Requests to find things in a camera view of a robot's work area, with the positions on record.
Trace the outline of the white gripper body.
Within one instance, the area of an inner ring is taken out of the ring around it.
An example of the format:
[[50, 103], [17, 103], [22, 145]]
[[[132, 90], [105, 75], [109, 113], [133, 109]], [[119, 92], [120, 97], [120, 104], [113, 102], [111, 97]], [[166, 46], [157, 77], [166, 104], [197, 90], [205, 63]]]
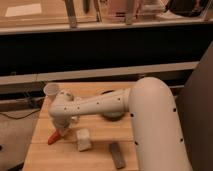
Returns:
[[54, 119], [53, 120], [53, 125], [55, 126], [56, 130], [60, 133], [62, 137], [64, 137], [70, 130], [69, 128], [70, 124], [71, 124], [70, 119]]

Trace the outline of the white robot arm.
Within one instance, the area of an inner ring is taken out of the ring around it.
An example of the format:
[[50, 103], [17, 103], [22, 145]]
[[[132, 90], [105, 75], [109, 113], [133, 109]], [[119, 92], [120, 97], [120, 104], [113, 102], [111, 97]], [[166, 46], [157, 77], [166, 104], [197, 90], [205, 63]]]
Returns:
[[131, 115], [140, 171], [193, 171], [175, 99], [158, 78], [145, 77], [130, 88], [81, 100], [62, 90], [49, 108], [58, 130], [66, 129], [72, 116], [114, 112]]

